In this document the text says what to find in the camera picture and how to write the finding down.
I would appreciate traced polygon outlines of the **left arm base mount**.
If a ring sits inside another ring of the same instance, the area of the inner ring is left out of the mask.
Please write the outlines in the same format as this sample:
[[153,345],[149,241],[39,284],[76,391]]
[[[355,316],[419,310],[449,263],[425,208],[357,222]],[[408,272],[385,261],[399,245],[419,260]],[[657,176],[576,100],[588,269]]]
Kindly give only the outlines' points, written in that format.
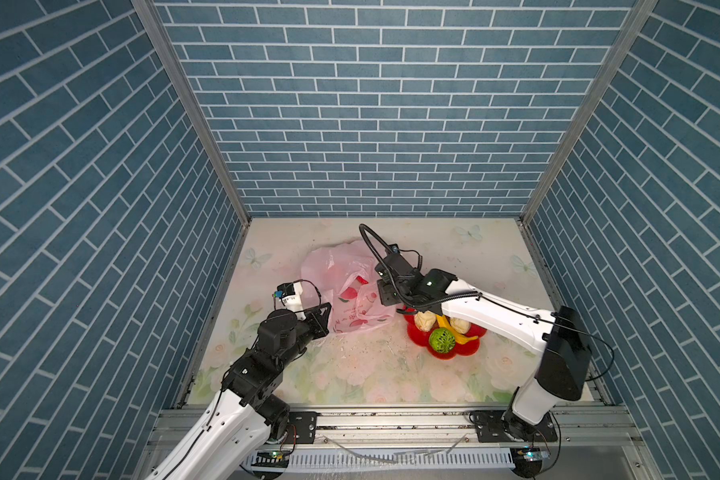
[[290,412],[271,428],[270,441],[277,444],[313,444],[317,430],[316,411]]

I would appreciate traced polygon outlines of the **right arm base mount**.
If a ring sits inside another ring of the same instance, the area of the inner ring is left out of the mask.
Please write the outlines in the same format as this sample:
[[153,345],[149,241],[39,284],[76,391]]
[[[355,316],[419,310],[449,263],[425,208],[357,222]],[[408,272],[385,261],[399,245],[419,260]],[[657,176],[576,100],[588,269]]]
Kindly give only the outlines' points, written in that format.
[[472,410],[467,420],[476,430],[480,443],[500,442],[555,442],[559,439],[558,427],[551,413],[546,413],[540,423],[531,425],[514,415],[510,410]]

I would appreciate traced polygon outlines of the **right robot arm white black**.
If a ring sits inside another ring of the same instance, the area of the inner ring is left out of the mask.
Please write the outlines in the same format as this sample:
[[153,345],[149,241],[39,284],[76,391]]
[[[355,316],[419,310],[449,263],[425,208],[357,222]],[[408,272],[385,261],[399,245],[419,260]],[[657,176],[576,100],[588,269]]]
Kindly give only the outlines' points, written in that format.
[[503,416],[506,429],[529,430],[551,416],[562,401],[582,397],[592,357],[590,336],[576,311],[524,306],[482,291],[441,269],[422,272],[397,245],[386,246],[375,271],[382,303],[403,306],[413,326],[429,326],[428,347],[443,355],[457,344],[477,341],[469,331],[483,329],[523,347],[538,359],[535,370],[516,389]]

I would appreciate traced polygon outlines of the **pale yellow fake pear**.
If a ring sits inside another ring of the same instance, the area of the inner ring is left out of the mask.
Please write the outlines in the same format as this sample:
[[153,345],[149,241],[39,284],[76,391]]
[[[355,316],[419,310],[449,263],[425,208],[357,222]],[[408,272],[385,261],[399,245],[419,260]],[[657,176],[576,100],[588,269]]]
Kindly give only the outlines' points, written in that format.
[[471,323],[466,320],[463,320],[463,319],[451,317],[449,322],[450,322],[451,327],[456,332],[458,332],[459,334],[464,335],[464,336],[466,336],[468,334],[468,332],[471,328]]

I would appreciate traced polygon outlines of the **pink plastic bag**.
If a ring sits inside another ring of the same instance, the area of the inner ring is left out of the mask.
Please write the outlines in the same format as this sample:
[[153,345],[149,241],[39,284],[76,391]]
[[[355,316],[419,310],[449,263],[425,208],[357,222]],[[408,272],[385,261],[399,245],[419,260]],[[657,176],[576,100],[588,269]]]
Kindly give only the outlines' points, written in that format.
[[306,256],[300,274],[331,304],[331,333],[370,330],[394,319],[395,307],[381,302],[376,265],[376,258],[362,240],[321,247]]

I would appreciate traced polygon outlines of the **yellow fake banana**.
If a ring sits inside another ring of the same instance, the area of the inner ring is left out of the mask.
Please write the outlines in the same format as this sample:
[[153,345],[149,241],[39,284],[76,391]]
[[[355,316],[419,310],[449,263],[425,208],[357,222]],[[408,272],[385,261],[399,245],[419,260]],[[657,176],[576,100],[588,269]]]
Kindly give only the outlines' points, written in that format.
[[444,328],[447,331],[451,333],[451,335],[454,337],[455,342],[460,345],[464,345],[466,343],[469,343],[471,341],[477,340],[477,336],[466,336],[459,331],[457,331],[450,323],[448,318],[443,315],[437,315],[436,320],[438,322],[438,325],[440,328]]

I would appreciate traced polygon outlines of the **beige fake fruit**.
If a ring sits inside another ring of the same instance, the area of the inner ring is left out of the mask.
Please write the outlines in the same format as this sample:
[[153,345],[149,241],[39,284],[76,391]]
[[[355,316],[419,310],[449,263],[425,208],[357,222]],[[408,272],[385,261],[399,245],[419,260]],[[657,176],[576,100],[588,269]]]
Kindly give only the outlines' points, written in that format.
[[414,325],[421,332],[430,332],[437,324],[437,315],[433,312],[417,312],[414,315]]

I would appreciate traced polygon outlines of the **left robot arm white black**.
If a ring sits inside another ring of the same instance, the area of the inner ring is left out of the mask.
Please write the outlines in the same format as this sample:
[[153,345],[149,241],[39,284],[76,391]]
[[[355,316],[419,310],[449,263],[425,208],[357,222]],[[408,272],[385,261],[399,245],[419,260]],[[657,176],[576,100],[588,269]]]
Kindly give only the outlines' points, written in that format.
[[332,306],[272,311],[257,337],[221,380],[220,391],[150,479],[226,479],[269,441],[280,442],[290,406],[274,391],[310,342],[329,334]]

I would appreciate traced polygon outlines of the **green red fake fruit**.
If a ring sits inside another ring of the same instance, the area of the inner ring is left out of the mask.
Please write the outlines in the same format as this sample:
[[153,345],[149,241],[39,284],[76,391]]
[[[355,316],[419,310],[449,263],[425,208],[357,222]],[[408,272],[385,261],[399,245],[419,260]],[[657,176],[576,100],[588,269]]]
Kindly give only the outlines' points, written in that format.
[[448,355],[456,346],[451,333],[440,327],[430,332],[428,343],[429,347],[438,355]]

